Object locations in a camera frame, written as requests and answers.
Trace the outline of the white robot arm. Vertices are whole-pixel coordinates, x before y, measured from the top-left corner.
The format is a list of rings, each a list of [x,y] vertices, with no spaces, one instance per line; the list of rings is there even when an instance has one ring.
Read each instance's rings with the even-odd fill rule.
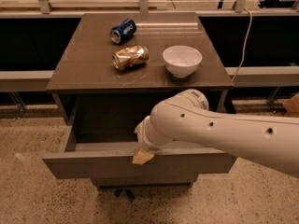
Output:
[[[135,128],[134,164],[144,164],[169,143],[195,143],[299,177],[299,118],[212,112],[189,89],[152,108]]]

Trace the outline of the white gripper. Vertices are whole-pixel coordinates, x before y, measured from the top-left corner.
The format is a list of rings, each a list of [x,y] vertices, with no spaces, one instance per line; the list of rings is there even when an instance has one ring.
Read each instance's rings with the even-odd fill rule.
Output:
[[[145,164],[154,157],[153,154],[159,153],[171,142],[170,138],[162,136],[152,126],[150,117],[145,117],[135,127],[135,134],[137,135],[137,142],[141,148],[135,151],[133,164]]]

